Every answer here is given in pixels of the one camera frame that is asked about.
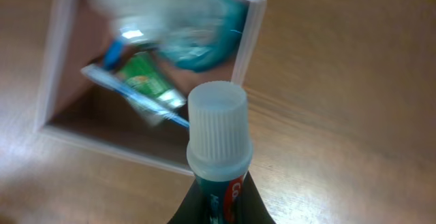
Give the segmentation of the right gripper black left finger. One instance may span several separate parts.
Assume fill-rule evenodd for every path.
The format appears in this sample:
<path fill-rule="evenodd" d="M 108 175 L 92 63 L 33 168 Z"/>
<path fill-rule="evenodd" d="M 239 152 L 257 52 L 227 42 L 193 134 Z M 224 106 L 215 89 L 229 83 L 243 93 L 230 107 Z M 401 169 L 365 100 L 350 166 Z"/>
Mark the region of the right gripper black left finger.
<path fill-rule="evenodd" d="M 197 181 L 193 181 L 186 196 L 168 224 L 206 224 L 208 210 L 206 200 Z"/>

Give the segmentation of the teal white toothpaste tube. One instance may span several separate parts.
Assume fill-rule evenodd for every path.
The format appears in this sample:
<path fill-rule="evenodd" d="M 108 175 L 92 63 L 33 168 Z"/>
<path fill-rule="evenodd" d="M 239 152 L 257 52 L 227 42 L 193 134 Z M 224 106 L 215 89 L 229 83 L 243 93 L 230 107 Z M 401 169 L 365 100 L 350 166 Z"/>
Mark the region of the teal white toothpaste tube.
<path fill-rule="evenodd" d="M 253 157 L 247 94 L 228 81 L 205 82 L 188 96 L 187 161 L 211 223 L 236 223 L 236 203 Z"/>

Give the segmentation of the blue disposable razor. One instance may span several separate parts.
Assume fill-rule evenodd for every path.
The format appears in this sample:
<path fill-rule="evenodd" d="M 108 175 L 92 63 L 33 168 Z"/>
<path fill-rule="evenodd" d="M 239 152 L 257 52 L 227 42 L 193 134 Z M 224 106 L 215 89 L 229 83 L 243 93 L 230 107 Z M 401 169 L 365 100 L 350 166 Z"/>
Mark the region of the blue disposable razor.
<path fill-rule="evenodd" d="M 120 64 L 127 44 L 123 38 L 116 38 L 106 50 L 102 67 L 106 71 L 114 71 Z"/>

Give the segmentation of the teal mouthwash bottle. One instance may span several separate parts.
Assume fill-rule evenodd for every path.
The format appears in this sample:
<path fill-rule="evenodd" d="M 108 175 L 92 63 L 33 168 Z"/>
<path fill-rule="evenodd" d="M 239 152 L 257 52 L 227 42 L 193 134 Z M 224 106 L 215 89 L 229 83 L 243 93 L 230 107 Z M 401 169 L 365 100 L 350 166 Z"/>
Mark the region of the teal mouthwash bottle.
<path fill-rule="evenodd" d="M 241 0 L 175 0 L 159 54 L 181 69 L 210 70 L 239 44 L 246 13 Z"/>

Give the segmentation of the green white soap box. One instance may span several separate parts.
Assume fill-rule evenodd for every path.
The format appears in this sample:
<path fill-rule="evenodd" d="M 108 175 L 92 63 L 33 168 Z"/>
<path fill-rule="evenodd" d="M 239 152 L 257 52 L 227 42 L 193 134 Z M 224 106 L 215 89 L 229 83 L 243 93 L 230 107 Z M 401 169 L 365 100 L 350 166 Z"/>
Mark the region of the green white soap box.
<path fill-rule="evenodd" d="M 140 94 L 173 112 L 186 104 L 186 98 L 161 73 L 147 52 L 135 53 L 116 76 Z"/>

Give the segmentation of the clear spray bottle dark liquid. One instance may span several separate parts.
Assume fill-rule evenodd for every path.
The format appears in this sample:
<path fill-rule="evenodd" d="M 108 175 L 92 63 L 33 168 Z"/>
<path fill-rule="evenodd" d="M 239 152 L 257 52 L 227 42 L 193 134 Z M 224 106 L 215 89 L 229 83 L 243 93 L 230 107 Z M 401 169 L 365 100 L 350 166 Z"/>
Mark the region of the clear spray bottle dark liquid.
<path fill-rule="evenodd" d="M 110 18 L 116 37 L 129 44 L 160 42 L 182 29 L 212 30 L 220 0 L 89 0 Z"/>

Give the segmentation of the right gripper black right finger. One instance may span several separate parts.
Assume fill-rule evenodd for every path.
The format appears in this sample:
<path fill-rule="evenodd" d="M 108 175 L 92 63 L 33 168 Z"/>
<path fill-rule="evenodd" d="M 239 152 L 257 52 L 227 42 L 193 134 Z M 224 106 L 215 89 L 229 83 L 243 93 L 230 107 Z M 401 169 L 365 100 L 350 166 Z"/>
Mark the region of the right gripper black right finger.
<path fill-rule="evenodd" d="M 250 172 L 247 173 L 242 193 L 236 203 L 237 224 L 275 224 L 256 188 Z"/>

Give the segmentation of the blue white toothbrush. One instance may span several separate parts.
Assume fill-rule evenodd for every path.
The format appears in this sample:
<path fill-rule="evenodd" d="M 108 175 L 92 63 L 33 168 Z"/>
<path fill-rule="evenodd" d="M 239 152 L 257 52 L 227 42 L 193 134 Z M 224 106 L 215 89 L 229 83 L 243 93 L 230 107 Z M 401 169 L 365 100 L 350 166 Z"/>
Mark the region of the blue white toothbrush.
<path fill-rule="evenodd" d="M 108 89 L 115 91 L 125 98 L 129 98 L 136 102 L 141 108 L 152 114 L 158 115 L 166 120 L 175 122 L 176 124 L 188 128 L 189 122 L 179 116 L 176 112 L 171 111 L 169 108 L 164 107 L 155 100 L 148 98 L 145 95 L 140 94 L 138 91 L 134 90 L 130 86 L 121 82 L 118 78 L 113 76 L 111 73 L 102 69 L 101 67 L 90 64 L 81 69 L 81 73 L 90 79 L 92 82 Z"/>

